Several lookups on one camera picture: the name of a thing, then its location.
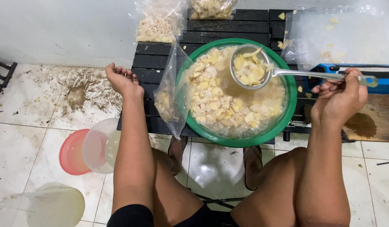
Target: metal ladle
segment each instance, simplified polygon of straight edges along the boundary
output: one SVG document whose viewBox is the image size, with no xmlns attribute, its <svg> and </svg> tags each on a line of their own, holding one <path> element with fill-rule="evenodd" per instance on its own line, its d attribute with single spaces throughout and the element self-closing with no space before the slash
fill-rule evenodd
<svg viewBox="0 0 389 227">
<path fill-rule="evenodd" d="M 245 54 L 245 53 L 252 53 L 259 49 L 259 46 L 253 45 L 253 44 L 245 44 L 239 46 L 234 53 L 231 56 L 231 62 L 230 62 L 230 71 L 233 79 L 235 82 L 237 82 L 238 85 L 241 87 L 248 89 L 248 90 L 257 90 L 261 89 L 264 87 L 266 84 L 268 84 L 269 80 L 278 75 L 303 75 L 303 76 L 312 76 L 312 77 L 318 77 L 318 78 L 323 78 L 323 79 L 330 79 L 330 80 L 344 80 L 345 75 L 344 74 L 332 74 L 332 73 L 318 73 L 318 72 L 306 72 L 306 71 L 296 71 L 296 70 L 283 70 L 279 68 L 273 68 L 270 70 L 268 73 L 265 74 L 265 76 L 262 79 L 262 84 L 257 85 L 257 86 L 248 86 L 242 84 L 238 78 L 234 74 L 234 59 L 239 55 L 239 54 Z M 266 54 L 266 52 L 262 49 L 256 57 L 264 63 L 271 63 L 270 58 Z M 376 87 L 378 85 L 378 79 L 375 76 L 371 75 L 360 75 L 360 84 L 364 86 L 369 86 L 369 87 Z"/>
</svg>

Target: black table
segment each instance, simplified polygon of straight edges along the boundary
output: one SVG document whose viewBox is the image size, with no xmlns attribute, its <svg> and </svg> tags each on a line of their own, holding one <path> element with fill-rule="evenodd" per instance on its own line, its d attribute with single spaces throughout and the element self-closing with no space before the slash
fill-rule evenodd
<svg viewBox="0 0 389 227">
<path fill-rule="evenodd" d="M 277 47 L 277 41 L 283 41 L 285 21 L 278 16 L 281 13 L 292 12 L 289 10 L 241 10 L 238 9 L 233 20 L 230 21 L 199 21 L 188 20 L 187 33 L 180 40 L 180 45 L 187 55 L 209 42 L 224 38 L 244 38 L 270 47 L 278 55 L 281 50 Z M 167 44 L 138 44 L 134 56 L 131 71 L 137 75 L 140 85 L 144 88 L 144 111 L 149 133 L 168 134 L 171 132 L 159 116 L 154 106 L 153 91 L 158 88 L 163 70 L 167 63 L 170 45 Z M 297 70 L 297 65 L 289 65 L 290 69 Z M 297 87 L 306 90 L 302 76 L 295 77 Z M 283 132 L 310 133 L 311 128 L 303 123 L 304 105 L 313 105 L 317 95 L 309 100 L 304 93 L 298 92 L 297 106 L 294 116 Z M 121 117 L 118 124 L 121 130 Z M 188 125 L 182 131 L 182 135 L 199 137 Z"/>
</svg>

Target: hand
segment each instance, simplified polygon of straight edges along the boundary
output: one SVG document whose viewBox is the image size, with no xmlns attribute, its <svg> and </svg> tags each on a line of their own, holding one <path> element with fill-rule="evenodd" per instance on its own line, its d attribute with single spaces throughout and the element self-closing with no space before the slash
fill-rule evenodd
<svg viewBox="0 0 389 227">
<path fill-rule="evenodd" d="M 349 68 L 345 81 L 325 80 L 312 89 L 319 93 L 311 110 L 312 124 L 324 124 L 342 128 L 346 121 L 367 103 L 367 87 L 360 85 L 360 70 Z"/>
<path fill-rule="evenodd" d="M 115 67 L 113 62 L 106 66 L 105 72 L 113 90 L 121 94 L 123 98 L 136 97 L 140 100 L 143 99 L 144 89 L 138 85 L 136 74 L 132 75 L 130 70 L 125 70 L 120 66 Z"/>
</svg>

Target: black shorts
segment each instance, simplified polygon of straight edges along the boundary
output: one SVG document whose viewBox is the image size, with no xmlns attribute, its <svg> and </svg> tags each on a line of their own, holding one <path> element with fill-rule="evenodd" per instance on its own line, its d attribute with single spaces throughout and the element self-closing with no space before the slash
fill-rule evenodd
<svg viewBox="0 0 389 227">
<path fill-rule="evenodd" d="M 151 211 L 138 204 L 124 206 L 118 209 L 109 219 L 107 227 L 153 227 L 154 220 Z M 176 224 L 174 227 L 239 227 L 232 219 L 229 212 L 215 211 L 208 208 L 206 204 L 202 206 L 190 218 Z"/>
</svg>

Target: person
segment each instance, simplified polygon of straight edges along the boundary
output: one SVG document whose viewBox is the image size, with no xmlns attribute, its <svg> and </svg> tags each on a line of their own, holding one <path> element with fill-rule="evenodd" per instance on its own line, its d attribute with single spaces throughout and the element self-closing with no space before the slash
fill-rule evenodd
<svg viewBox="0 0 389 227">
<path fill-rule="evenodd" d="M 123 97 L 123 124 L 113 175 L 108 227 L 234 226 L 346 227 L 350 209 L 342 176 L 341 129 L 367 102 L 361 72 L 313 88 L 308 146 L 273 158 L 262 167 L 260 147 L 244 148 L 245 185 L 255 190 L 230 212 L 212 211 L 174 177 L 182 169 L 187 137 L 172 138 L 168 154 L 152 149 L 144 116 L 144 90 L 130 70 L 106 67 Z"/>
</svg>

